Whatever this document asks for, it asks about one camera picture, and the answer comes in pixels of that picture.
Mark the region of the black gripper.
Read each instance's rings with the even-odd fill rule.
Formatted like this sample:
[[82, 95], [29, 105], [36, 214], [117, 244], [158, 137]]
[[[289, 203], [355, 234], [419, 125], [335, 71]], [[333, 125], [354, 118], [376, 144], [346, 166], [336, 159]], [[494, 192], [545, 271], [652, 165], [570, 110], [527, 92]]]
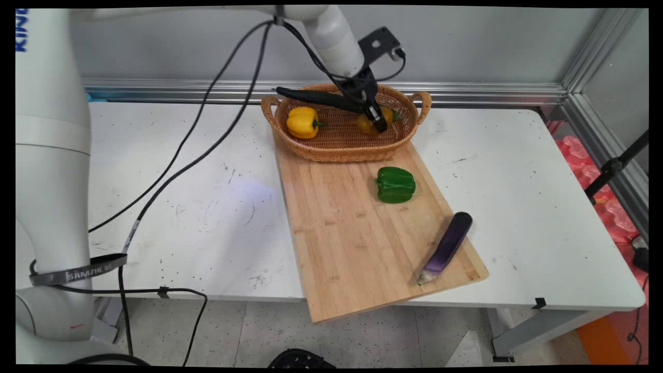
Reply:
[[381, 134], [388, 126], [385, 115], [388, 110], [376, 100], [377, 93], [378, 83], [370, 66], [363, 68], [357, 76], [343, 80], [343, 97], [351, 105], [362, 105], [362, 111], [369, 116], [372, 125], [370, 134]]

